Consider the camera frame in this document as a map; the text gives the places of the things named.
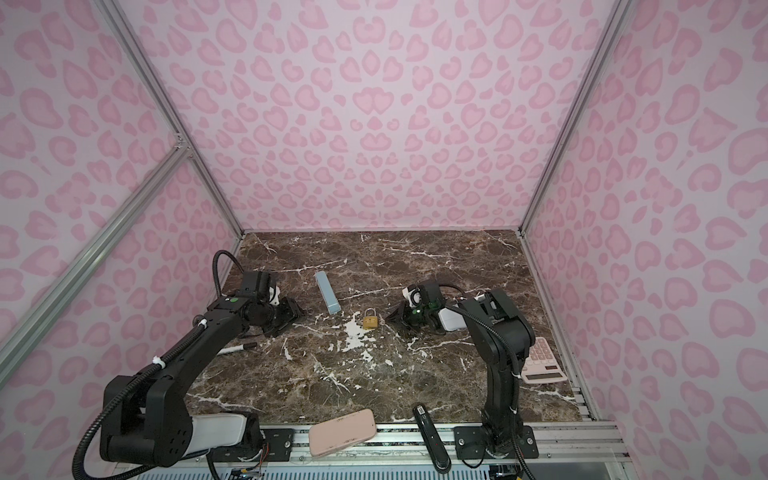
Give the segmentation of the brass padlock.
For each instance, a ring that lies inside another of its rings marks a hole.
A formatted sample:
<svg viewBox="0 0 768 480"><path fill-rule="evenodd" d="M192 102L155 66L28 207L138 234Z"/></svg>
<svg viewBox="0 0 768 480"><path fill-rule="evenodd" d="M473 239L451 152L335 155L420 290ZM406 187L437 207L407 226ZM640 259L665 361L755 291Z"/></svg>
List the brass padlock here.
<svg viewBox="0 0 768 480"><path fill-rule="evenodd" d="M379 326L379 316L374 308L365 310L362 318L362 328L364 330L373 330Z"/></svg>

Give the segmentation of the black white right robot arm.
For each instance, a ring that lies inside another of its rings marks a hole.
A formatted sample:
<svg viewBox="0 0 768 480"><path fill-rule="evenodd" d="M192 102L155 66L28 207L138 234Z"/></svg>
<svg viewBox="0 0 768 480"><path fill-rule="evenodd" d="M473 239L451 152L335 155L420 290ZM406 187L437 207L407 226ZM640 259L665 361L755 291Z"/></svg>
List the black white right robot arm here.
<svg viewBox="0 0 768 480"><path fill-rule="evenodd" d="M485 363L481 425L454 430L456 456L464 463L513 458L521 466L538 458L533 429L519 411L523 367L536 335L513 300L501 289L468 296L454 284L435 280L409 285L402 296L386 322L408 333L428 328L445 334L465 328Z"/></svg>

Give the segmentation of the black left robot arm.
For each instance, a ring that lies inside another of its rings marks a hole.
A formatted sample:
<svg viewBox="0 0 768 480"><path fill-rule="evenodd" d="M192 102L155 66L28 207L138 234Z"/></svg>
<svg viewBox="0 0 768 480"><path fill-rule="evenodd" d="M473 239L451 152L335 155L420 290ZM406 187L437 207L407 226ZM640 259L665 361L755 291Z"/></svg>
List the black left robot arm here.
<svg viewBox="0 0 768 480"><path fill-rule="evenodd" d="M185 399L199 375L238 335L257 327L264 336L276 337L303 314L295 299L281 295L271 273L245 273L239 289L219 295L169 351L137 374L120 375L108 384L96 427L101 458L170 467L196 453L259 454L264 437L257 415L192 415Z"/></svg>

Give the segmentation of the light blue rectangular bar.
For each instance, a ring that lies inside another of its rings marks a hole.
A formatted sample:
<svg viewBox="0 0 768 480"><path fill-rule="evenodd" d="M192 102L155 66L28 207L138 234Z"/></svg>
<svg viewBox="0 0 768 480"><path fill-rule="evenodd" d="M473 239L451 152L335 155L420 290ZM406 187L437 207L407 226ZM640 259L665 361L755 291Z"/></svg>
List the light blue rectangular bar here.
<svg viewBox="0 0 768 480"><path fill-rule="evenodd" d="M331 286L327 273L325 271L317 272L315 274L315 280L321 292L321 296L326 305L328 313L331 315L335 315L339 313L342 310L342 308Z"/></svg>

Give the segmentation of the white black marker pen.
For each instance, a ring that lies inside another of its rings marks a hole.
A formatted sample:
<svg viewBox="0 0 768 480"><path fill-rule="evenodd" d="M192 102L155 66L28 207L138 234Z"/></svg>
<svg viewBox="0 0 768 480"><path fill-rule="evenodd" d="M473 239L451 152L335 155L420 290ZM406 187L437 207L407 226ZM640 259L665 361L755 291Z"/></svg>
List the white black marker pen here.
<svg viewBox="0 0 768 480"><path fill-rule="evenodd" d="M258 346L259 346L258 342L250 342L250 343L244 343L244 344L235 345L231 347L225 347L218 351L217 356L228 355L228 354L237 353L241 351L253 350Z"/></svg>

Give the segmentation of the black handheld device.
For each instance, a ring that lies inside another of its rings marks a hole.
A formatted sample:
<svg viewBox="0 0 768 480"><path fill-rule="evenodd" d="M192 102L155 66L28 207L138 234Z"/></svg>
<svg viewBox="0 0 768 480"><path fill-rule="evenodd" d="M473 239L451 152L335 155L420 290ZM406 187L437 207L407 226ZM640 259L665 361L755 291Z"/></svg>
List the black handheld device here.
<svg viewBox="0 0 768 480"><path fill-rule="evenodd" d="M439 474L448 474L452 462L427 407L422 403L416 404L413 416L433 467Z"/></svg>

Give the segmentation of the pink smartphone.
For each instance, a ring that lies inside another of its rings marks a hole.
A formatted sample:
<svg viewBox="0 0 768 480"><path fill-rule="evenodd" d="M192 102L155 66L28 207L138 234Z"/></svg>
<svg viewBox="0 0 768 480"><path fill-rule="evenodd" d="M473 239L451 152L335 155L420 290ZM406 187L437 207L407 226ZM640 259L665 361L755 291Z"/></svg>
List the pink smartphone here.
<svg viewBox="0 0 768 480"><path fill-rule="evenodd" d="M324 457L366 442L376 434L377 425L370 409L334 418L310 427L310 455Z"/></svg>

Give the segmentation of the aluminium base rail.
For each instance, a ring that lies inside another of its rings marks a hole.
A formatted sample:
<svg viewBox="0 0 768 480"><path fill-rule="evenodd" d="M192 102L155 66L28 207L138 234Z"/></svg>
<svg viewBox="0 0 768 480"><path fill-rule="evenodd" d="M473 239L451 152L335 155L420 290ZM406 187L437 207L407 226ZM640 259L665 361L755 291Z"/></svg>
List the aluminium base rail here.
<svg viewBox="0 0 768 480"><path fill-rule="evenodd" d="M607 421L533 423L538 457L527 466L536 479L636 479L618 427ZM306 425L270 425L282 440L268 459L216 463L204 457L145 473L147 479L438 479L427 447L413 423L381 424L370 440L313 457Z"/></svg>

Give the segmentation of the diagonal aluminium frame bar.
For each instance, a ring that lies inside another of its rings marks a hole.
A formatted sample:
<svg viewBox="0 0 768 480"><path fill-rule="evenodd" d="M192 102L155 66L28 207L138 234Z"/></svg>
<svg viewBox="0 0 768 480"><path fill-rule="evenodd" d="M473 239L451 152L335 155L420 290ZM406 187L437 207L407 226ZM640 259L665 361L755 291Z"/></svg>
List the diagonal aluminium frame bar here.
<svg viewBox="0 0 768 480"><path fill-rule="evenodd" d="M181 142L166 155L160 166L145 178L104 227L70 262L63 274L39 296L39 301L20 319L1 345L1 384L6 385L26 358L52 329L62 311L72 302L111 252L133 227L188 159L188 144Z"/></svg>

